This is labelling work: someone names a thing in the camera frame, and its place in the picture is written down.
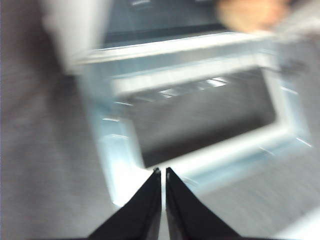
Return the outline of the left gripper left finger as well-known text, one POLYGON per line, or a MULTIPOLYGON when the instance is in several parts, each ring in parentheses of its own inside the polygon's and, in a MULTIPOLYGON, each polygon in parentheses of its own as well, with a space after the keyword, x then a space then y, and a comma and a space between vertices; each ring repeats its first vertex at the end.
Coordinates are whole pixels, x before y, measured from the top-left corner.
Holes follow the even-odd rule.
POLYGON ((88 239, 157 240, 161 214, 161 171, 155 168, 133 197, 91 233, 88 239))

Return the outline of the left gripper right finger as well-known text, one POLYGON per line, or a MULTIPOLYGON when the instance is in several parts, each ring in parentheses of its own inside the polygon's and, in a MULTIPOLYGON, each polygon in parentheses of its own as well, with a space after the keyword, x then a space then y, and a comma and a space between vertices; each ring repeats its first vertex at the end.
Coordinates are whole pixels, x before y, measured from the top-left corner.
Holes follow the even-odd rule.
POLYGON ((165 191, 172 240, 240 239, 240 235, 207 208, 170 167, 166 169, 165 191))

